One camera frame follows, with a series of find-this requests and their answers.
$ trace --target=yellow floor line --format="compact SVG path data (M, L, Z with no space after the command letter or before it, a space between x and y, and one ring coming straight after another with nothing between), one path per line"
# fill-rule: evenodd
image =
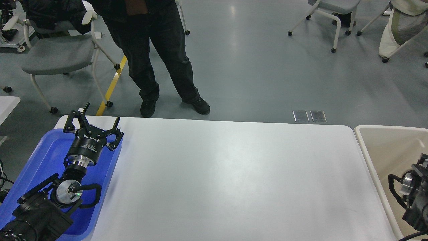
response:
M120 75L122 74L122 69L123 66L125 66L127 59L125 56L123 56L122 61L120 62L120 69L118 69L116 71L116 74L114 74L113 80L111 81L110 86L108 87L108 90L106 92L106 100L109 100L111 97L111 94L113 93L114 87L116 87L116 83L119 80ZM95 114L96 116L102 116L104 113L106 106L104 104L104 102L101 102L100 104L100 108L98 108L97 114Z

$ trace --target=black cable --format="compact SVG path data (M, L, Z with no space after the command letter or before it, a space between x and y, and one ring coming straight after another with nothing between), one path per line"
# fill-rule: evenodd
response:
M391 194L394 196L394 198L397 200L399 205L401 205L404 209L407 208L406 203L403 201L403 199L395 192L394 189L394 180L401 183L401 178L397 177L396 175L389 174L388 175L388 187L391 192Z
M12 183L12 184L15 184L13 181L11 181L11 180L9 180L9 179L7 179L7 178L0 177L0 179L5 180L5 181L7 181L7 182L10 182L10 183Z
M408 235L408 236L400 239L399 241L407 241L409 239L412 239L412 238L415 238L417 236L421 236L421 235L424 235L424 234L427 234L427 233L428 233L428 230L424 230L424 231L420 231L420 232L415 232L415 233L413 233L411 235Z

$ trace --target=black pants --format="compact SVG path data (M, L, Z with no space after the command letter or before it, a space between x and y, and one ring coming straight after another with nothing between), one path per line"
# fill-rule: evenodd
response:
M143 100L159 97L159 84L149 59L152 41L171 76L179 96L190 103L199 97L193 85L192 65L185 52L185 35L180 15L171 1L159 12L129 16L127 23L104 19L114 42L128 59L129 76L141 89Z

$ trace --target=blue tray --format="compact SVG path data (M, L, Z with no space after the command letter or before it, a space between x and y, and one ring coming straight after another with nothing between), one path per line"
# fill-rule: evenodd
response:
M64 157L73 139L73 134L63 133L62 129L53 129L42 137L3 204L0 205L0 228L3 228L15 218L12 212L18 207L16 200L52 174L58 173L59 176L62 175L64 172ZM112 141L114 136L109 136L107 139ZM78 208L71 215L74 223L57 240L81 241L94 229L119 157L121 144L114 151L109 151L106 147L103 148L97 165L88 167L82 184L100 184L102 186L100 202L92 208ZM84 191L82 195L83 203L91 203L94 197L94 190Z

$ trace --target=gray floor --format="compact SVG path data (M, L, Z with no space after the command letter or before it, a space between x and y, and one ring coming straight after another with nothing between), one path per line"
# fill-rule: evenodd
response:
M342 29L335 54L330 52L335 28L321 15L313 15L294 30L292 37L287 36L289 28L309 9L305 0L182 2L190 30L187 55L195 85L211 105L211 113L199 115L181 102L153 50L150 58L161 87L153 118L294 123L293 110L322 110L327 117L323 124L428 127L428 69L422 55L428 51L427 33L387 64L377 54L386 17L361 37L355 36L388 0L361 2L352 35L345 36ZM123 53L112 42L102 19L96 22L96 30L105 34L102 45L119 62ZM90 68L68 76L40 76L41 88L59 109L58 114L51 115L29 76L20 69L26 53L0 51L0 84L14 89L0 95L21 98L0 126L0 136L10 137L0 147L0 159L9 178L15 180L40 138L59 117L86 102L92 104L87 114L94 115L101 99ZM115 71L103 56L97 73L107 90ZM104 115L140 117L138 89L128 76L127 66L123 73L110 99L114 106Z

